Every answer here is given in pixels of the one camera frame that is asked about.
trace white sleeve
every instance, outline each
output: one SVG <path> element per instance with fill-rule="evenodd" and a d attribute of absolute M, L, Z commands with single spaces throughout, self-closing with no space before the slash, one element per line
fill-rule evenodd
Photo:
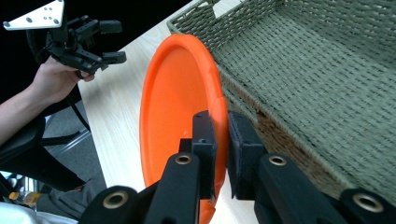
<path fill-rule="evenodd" d="M 12 203 L 0 203 L 0 223 L 12 224 L 77 224 L 68 217 L 35 212 L 33 209 Z"/>
<path fill-rule="evenodd" d="M 78 222 L 68 217 L 61 217 L 51 213 L 36 212 L 39 224 L 77 224 Z"/>
<path fill-rule="evenodd" d="M 0 223 L 38 224 L 34 210 L 12 203 L 0 203 Z"/>

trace gray woven basket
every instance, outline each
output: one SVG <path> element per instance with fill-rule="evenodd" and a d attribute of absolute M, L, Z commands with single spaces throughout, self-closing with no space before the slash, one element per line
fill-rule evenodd
<path fill-rule="evenodd" d="M 246 0 L 218 18 L 207 2 L 167 25 L 204 42 L 230 109 L 323 192 L 396 204 L 396 2 Z"/>

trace screw hole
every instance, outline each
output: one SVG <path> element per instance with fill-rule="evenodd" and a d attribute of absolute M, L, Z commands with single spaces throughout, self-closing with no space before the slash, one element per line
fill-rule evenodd
<path fill-rule="evenodd" d="M 113 192 L 103 200 L 103 207 L 115 209 L 121 207 L 128 201 L 128 193 L 124 190 Z"/>
<path fill-rule="evenodd" d="M 285 159 L 279 157 L 279 156 L 272 156 L 269 158 L 269 161 L 273 164 L 273 165 L 278 165 L 278 166 L 283 166 L 286 165 L 286 161 Z"/>
<path fill-rule="evenodd" d="M 176 158 L 176 163 L 180 165 L 185 165 L 190 163 L 191 158 L 189 156 L 179 156 Z"/>
<path fill-rule="evenodd" d="M 165 217 L 161 223 L 162 224 L 176 224 L 177 222 L 172 217 Z"/>
<path fill-rule="evenodd" d="M 367 211 L 374 213 L 381 213 L 384 211 L 382 203 L 371 195 L 358 193 L 353 195 L 352 199 L 355 204 Z"/>
<path fill-rule="evenodd" d="M 323 217 L 318 218 L 317 219 L 317 223 L 318 224 L 332 224 L 329 220 L 327 220 L 327 219 L 325 219 Z"/>

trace human hand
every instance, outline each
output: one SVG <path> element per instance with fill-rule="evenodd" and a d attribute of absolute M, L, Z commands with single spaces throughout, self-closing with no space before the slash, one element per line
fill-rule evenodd
<path fill-rule="evenodd" d="M 81 80 L 76 75 L 76 68 L 61 64 L 52 57 L 49 57 L 45 63 L 38 68 L 35 79 L 29 91 L 32 97 L 37 97 L 41 103 L 52 105 L 60 102 Z M 94 79 L 88 73 L 82 72 L 84 81 L 88 82 Z"/>

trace light wood surface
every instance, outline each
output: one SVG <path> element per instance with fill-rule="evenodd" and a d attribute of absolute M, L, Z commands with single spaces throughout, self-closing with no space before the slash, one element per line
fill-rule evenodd
<path fill-rule="evenodd" d="M 238 2 L 220 1 L 215 7 L 217 15 Z M 126 52 L 126 63 L 110 65 L 105 71 L 97 71 L 94 81 L 78 84 L 108 187 L 127 186 L 137 191 L 145 188 L 139 151 L 140 99 L 151 57 L 170 35 L 168 19 L 121 49 Z M 258 223 L 253 202 L 231 199 L 228 176 L 216 208 L 211 223 Z"/>

